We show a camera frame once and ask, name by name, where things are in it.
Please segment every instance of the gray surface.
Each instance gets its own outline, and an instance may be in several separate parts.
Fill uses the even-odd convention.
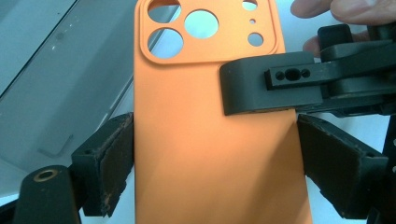
[[[0,1],[0,95],[74,2]]]

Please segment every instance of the phone case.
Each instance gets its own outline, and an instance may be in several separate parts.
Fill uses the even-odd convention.
[[[257,7],[243,8],[244,2]],[[153,21],[159,6],[177,19]],[[185,20],[212,13],[219,29],[197,38]],[[151,34],[176,31],[183,48],[158,58]],[[259,34],[260,46],[248,37]],[[284,52],[273,0],[141,0],[134,25],[136,223],[312,223],[294,110],[224,116],[219,68],[230,60]]]

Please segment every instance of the black mount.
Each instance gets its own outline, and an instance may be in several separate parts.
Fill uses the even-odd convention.
[[[300,115],[304,171],[341,217],[396,223],[396,117],[383,153],[329,122]]]
[[[106,122],[72,154],[72,165],[52,165],[23,179],[17,201],[0,207],[0,223],[81,223],[112,216],[134,165],[134,117]]]
[[[225,115],[295,108],[337,117],[396,113],[396,23],[353,43],[345,24],[318,30],[322,63],[309,52],[239,59],[220,68]]]

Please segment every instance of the finger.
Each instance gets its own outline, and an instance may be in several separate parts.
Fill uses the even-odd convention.
[[[352,37],[355,42],[363,42],[363,41],[370,40],[370,36],[367,31],[363,31],[358,34],[354,34],[354,35],[352,35]],[[319,46],[318,36],[314,36],[314,37],[310,38],[309,40],[307,40],[303,45],[303,50],[310,51],[314,54],[314,56],[316,58],[319,58],[320,57],[320,46]]]
[[[330,9],[332,0],[295,0],[291,4],[291,13],[300,18],[312,18]]]
[[[333,0],[331,10],[345,23],[381,25],[396,21],[395,0]]]

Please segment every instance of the screw hole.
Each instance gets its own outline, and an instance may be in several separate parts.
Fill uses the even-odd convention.
[[[301,78],[300,70],[295,69],[295,68],[286,70],[285,74],[286,74],[286,79],[288,81],[298,81]]]
[[[53,177],[55,177],[58,174],[57,170],[45,170],[42,171],[40,173],[38,173],[37,175],[35,175],[34,181],[35,182],[45,182],[47,180],[52,179]]]
[[[277,72],[275,74],[275,76],[276,76],[276,79],[279,80],[279,81],[285,79],[285,74],[283,72]]]
[[[309,71],[308,69],[303,69],[303,71],[301,71],[301,76],[305,78],[311,77],[311,71]]]

